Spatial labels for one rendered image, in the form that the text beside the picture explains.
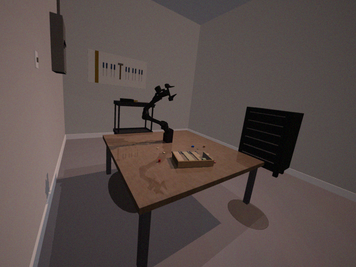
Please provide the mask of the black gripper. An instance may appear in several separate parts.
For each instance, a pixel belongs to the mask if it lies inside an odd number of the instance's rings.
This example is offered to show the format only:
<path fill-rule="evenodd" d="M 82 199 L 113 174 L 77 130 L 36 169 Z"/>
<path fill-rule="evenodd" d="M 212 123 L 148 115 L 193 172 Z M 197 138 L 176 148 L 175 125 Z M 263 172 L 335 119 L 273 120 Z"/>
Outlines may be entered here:
<path fill-rule="evenodd" d="M 165 84 L 165 88 L 167 88 L 167 90 L 166 90 L 167 95 L 169 95 L 169 98 L 168 98 L 169 101 L 172 101 L 172 100 L 173 100 L 173 97 L 176 95 L 176 94 L 174 94 L 173 96 L 170 96 L 169 88 L 171 88 L 171 87 L 174 87 L 174 86 L 170 86 L 168 83 Z M 163 95 L 163 92 L 162 92 L 162 95 Z M 163 96 L 165 97 L 165 96 L 167 96 L 167 95 L 163 95 Z"/>

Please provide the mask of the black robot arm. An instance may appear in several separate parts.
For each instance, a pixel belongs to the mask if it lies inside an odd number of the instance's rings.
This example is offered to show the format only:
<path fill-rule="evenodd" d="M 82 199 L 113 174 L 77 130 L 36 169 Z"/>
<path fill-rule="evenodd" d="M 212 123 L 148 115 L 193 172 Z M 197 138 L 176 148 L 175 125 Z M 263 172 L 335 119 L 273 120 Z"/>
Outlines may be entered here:
<path fill-rule="evenodd" d="M 161 89 L 160 86 L 156 86 L 155 87 L 155 96 L 152 98 L 151 102 L 149 102 L 144 108 L 143 108 L 143 113 L 142 113 L 142 119 L 144 120 L 149 120 L 149 121 L 152 121 L 154 123 L 157 123 L 161 126 L 161 129 L 163 129 L 165 131 L 166 134 L 169 134 L 171 132 L 171 130 L 169 130 L 169 127 L 168 127 L 168 123 L 165 122 L 165 121 L 159 121 L 159 120 L 156 120 L 154 118 L 152 118 L 151 116 L 149 116 L 149 109 L 156 103 L 158 102 L 159 100 L 162 99 L 162 97 L 164 97 L 163 95 L 167 95 L 167 92 L 165 89 Z M 163 95 L 162 95 L 162 92 L 163 91 Z"/>

